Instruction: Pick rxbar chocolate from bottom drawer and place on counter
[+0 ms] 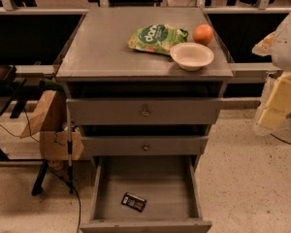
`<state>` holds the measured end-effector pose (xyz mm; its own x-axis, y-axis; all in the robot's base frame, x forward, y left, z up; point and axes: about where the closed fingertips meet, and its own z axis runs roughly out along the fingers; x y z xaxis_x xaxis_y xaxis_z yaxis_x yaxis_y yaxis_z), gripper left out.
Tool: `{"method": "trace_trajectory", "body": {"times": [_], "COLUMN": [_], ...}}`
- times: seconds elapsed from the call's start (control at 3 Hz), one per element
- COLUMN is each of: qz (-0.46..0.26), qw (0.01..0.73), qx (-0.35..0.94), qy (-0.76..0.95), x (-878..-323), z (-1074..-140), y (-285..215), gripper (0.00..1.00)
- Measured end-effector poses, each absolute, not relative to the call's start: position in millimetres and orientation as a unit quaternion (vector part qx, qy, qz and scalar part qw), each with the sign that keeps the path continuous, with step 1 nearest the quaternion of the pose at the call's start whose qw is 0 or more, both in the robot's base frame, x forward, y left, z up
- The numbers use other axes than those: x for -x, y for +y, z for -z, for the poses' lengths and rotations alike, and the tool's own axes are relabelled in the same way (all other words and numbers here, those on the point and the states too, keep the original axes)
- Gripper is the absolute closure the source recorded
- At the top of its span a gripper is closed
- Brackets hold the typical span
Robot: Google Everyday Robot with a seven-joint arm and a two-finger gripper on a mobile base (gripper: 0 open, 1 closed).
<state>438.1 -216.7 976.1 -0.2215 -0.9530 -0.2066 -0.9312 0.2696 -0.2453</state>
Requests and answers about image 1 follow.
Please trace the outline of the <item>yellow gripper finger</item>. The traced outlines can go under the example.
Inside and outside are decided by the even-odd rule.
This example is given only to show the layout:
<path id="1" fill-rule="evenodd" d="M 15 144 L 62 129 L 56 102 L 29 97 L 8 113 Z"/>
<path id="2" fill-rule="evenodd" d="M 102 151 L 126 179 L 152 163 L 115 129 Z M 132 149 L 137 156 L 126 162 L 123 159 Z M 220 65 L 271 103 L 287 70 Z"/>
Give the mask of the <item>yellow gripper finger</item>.
<path id="1" fill-rule="evenodd" d="M 276 130 L 291 114 L 291 72 L 264 85 L 257 109 L 257 129 Z"/>

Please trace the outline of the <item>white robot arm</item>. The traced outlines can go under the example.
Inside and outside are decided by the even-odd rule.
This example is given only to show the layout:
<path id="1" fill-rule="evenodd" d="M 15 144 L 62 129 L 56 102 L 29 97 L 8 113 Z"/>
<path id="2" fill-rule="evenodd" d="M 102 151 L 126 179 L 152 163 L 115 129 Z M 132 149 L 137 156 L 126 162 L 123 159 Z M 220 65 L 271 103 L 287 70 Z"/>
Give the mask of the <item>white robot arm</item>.
<path id="1" fill-rule="evenodd" d="M 267 77 L 255 115 L 255 132 L 268 135 L 291 114 L 291 12 L 252 52 L 269 55 L 273 65 L 283 71 L 278 78 Z"/>

